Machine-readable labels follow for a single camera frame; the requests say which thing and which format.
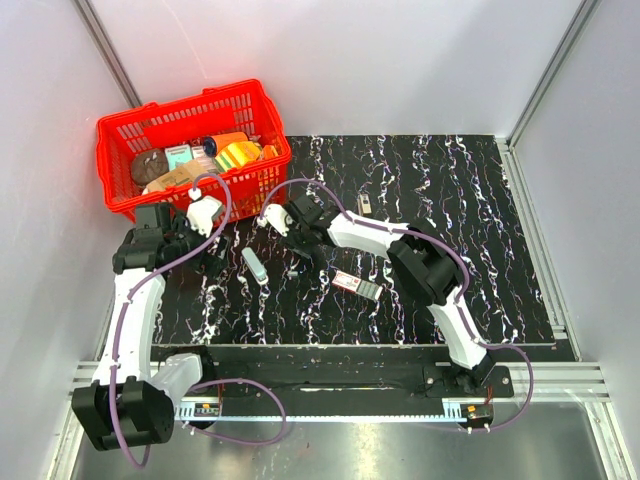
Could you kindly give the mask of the staple box with tray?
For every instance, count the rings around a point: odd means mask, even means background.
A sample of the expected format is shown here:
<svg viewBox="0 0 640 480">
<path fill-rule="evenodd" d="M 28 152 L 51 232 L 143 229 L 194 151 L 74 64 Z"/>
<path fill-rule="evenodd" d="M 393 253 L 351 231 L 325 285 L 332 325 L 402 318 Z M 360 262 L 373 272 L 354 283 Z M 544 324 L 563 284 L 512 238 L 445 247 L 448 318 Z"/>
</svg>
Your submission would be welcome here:
<svg viewBox="0 0 640 480">
<path fill-rule="evenodd" d="M 373 301 L 378 301 L 382 292 L 382 287 L 380 285 L 362 280 L 359 277 L 342 271 L 336 272 L 332 280 L 332 284 L 348 292 Z"/>
</svg>

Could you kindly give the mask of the red plastic basket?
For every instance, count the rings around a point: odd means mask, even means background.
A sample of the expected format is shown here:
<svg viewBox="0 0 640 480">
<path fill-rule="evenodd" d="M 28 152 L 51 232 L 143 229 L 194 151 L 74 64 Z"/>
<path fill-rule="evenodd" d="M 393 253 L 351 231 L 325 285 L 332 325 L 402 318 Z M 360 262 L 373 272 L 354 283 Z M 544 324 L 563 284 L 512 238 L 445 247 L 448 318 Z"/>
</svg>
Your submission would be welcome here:
<svg viewBox="0 0 640 480">
<path fill-rule="evenodd" d="M 135 208 L 142 204 L 170 202 L 186 209 L 189 185 L 145 194 L 131 176 L 134 158 L 154 148 L 236 131 L 277 151 L 272 159 L 222 175 L 231 192 L 230 220 L 257 215 L 267 194 L 287 179 L 292 151 L 279 112 L 256 79 L 206 88 L 198 95 L 172 102 L 150 102 L 98 120 L 95 155 L 104 205 L 130 220 L 135 219 Z"/>
</svg>

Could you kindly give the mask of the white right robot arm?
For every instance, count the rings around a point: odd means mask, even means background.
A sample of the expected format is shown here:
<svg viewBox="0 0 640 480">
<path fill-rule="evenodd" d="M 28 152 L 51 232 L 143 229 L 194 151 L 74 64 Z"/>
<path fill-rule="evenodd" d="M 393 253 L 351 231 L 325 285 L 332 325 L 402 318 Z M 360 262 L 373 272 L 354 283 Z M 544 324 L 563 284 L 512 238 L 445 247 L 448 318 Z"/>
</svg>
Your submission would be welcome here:
<svg viewBox="0 0 640 480">
<path fill-rule="evenodd" d="M 268 220 L 285 245 L 311 257 L 318 245 L 363 251 L 391 263 L 406 293 L 425 305 L 448 347 L 448 388 L 476 396 L 491 382 L 495 362 L 472 321 L 464 292 L 470 278 L 453 250 L 417 225 L 361 217 L 338 207 L 323 208 L 302 195 L 269 209 Z"/>
</svg>

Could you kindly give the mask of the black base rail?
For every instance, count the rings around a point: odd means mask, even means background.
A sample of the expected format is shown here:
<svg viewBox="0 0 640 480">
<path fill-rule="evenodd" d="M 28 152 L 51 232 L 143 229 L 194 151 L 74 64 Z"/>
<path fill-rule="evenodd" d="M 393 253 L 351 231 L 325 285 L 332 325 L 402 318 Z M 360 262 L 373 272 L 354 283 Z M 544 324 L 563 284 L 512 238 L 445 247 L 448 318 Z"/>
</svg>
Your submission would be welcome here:
<svg viewBox="0 0 640 480">
<path fill-rule="evenodd" d="M 409 421 L 452 417 L 451 402 L 511 400 L 507 367 L 479 377 L 454 366 L 444 346 L 199 346 L 222 391 L 226 421 Z"/>
</svg>

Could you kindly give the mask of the brown cardboard packet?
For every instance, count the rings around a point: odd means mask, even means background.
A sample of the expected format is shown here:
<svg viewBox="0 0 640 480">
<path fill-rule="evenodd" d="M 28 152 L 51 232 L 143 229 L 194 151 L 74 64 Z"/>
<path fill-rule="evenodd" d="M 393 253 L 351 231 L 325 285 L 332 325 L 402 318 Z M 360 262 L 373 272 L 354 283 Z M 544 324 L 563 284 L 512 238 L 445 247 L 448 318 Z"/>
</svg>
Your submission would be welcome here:
<svg viewBox="0 0 640 480">
<path fill-rule="evenodd" d="M 218 170 L 208 158 L 192 159 L 150 182 L 143 193 L 162 192 L 168 188 L 189 185 L 205 173 L 218 173 Z"/>
</svg>

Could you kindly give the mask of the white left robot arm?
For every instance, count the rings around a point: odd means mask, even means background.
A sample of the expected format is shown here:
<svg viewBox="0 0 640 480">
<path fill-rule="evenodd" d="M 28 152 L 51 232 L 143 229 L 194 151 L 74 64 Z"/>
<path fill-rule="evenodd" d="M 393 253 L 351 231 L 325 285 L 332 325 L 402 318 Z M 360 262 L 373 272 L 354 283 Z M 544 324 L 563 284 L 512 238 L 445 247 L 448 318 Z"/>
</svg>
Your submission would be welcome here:
<svg viewBox="0 0 640 480">
<path fill-rule="evenodd" d="M 207 250 L 223 210 L 211 196 L 185 211 L 170 203 L 136 208 L 112 258 L 115 301 L 103 355 L 90 384 L 72 393 L 72 410 L 96 450 L 167 442 L 188 390 L 214 389 L 217 373 L 204 347 L 180 348 L 153 372 L 151 341 L 171 268 L 185 264 L 205 276 L 225 268 L 228 239 Z"/>
</svg>

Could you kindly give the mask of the yellow green box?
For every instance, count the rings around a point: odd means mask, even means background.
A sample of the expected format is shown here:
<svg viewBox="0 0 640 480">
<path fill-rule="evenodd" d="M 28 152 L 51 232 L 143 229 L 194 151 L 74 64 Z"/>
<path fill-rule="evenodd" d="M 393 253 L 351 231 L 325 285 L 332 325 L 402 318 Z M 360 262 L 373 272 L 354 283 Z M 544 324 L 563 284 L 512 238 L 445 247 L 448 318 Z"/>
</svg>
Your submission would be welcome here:
<svg viewBox="0 0 640 480">
<path fill-rule="evenodd" d="M 262 158 L 262 147 L 253 141 L 233 142 L 215 157 L 217 170 L 221 173 L 242 169 Z"/>
</svg>

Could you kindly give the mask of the dark stapler magazine part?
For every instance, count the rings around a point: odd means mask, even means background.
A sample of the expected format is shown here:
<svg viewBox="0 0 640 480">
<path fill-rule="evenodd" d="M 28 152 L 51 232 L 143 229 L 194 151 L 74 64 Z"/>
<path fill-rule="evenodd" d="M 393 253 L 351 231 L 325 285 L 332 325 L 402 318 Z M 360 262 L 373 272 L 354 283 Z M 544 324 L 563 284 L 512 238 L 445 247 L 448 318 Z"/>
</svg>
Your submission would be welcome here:
<svg viewBox="0 0 640 480">
<path fill-rule="evenodd" d="M 367 194 L 358 196 L 358 208 L 361 216 L 368 216 L 372 213 L 371 202 Z"/>
</svg>

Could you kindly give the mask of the orange cylinder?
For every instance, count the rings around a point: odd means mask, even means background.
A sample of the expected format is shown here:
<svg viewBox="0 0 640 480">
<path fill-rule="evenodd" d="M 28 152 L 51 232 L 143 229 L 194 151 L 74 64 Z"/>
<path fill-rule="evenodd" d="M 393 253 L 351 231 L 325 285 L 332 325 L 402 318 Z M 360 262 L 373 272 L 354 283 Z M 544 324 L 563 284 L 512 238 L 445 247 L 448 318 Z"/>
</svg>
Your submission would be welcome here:
<svg viewBox="0 0 640 480">
<path fill-rule="evenodd" d="M 247 140 L 248 136 L 244 132 L 238 131 L 216 135 L 204 135 L 200 139 L 200 144 L 207 156 L 215 157 L 221 150 L 230 144 Z"/>
</svg>

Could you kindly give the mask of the brown round item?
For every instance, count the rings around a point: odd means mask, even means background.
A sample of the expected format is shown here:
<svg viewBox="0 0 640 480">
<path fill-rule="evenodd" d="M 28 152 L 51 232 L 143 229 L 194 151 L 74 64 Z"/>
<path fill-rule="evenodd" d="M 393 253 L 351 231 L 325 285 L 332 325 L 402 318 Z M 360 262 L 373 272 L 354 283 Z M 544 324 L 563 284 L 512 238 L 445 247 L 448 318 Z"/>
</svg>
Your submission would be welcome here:
<svg viewBox="0 0 640 480">
<path fill-rule="evenodd" d="M 139 153 L 130 166 L 131 179 L 138 187 L 146 187 L 168 172 L 166 154 L 163 149 L 158 148 Z"/>
</svg>

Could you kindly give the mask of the teal small box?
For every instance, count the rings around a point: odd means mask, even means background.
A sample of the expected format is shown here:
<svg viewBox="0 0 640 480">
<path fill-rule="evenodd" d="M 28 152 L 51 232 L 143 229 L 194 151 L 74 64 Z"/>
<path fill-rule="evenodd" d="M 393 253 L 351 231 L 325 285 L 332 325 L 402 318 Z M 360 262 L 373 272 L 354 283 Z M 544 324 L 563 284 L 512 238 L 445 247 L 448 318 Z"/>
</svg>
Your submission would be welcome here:
<svg viewBox="0 0 640 480">
<path fill-rule="evenodd" d="M 177 145 L 164 149 L 164 154 L 170 171 L 184 165 L 193 159 L 191 146 L 188 144 Z"/>
</svg>

